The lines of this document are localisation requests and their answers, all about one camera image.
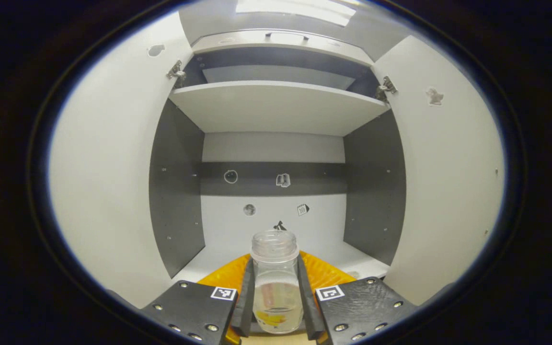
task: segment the screw hole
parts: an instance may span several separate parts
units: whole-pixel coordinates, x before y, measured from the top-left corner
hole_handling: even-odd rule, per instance
[[[363,338],[364,336],[366,336],[365,333],[355,334],[355,335],[353,335],[353,338],[351,338],[351,340],[361,339],[361,338]]]
[[[336,325],[333,330],[336,331],[336,332],[342,332],[344,331],[345,329],[348,328],[348,325],[346,323],[341,323],[339,325]]]

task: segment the cabinet hinge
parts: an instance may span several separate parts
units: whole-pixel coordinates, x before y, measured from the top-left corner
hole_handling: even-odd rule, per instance
[[[383,78],[383,85],[379,85],[379,87],[376,88],[376,99],[384,103],[389,103],[389,100],[387,100],[387,95],[385,93],[387,91],[391,93],[397,92],[397,88],[395,87],[395,85],[393,85],[393,82],[391,81],[389,76],[385,76]]]

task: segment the open cabinet door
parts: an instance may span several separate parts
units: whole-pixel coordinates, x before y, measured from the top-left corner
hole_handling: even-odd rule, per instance
[[[402,139],[406,208],[385,278],[413,303],[458,279],[489,238],[504,193],[504,151],[488,105],[457,66],[409,36],[372,66]]]
[[[94,279],[138,308],[172,284],[151,224],[150,158],[176,81],[166,74],[192,56],[177,12],[136,31],[75,85],[50,147],[50,198],[63,238]]]

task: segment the white shelf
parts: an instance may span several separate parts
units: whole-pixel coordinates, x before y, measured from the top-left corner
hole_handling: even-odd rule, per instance
[[[379,100],[290,81],[224,81],[179,88],[169,99],[205,133],[345,136],[389,110]]]

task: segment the upper shelf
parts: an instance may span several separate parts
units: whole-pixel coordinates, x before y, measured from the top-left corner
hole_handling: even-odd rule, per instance
[[[345,136],[389,106],[335,88],[289,81],[225,81],[180,88],[169,99],[205,133]]]
[[[364,66],[372,66],[374,64],[374,61],[358,46],[321,35],[282,29],[255,29],[208,35],[193,44],[193,53],[200,54],[225,48],[250,46],[296,48],[333,55]]]

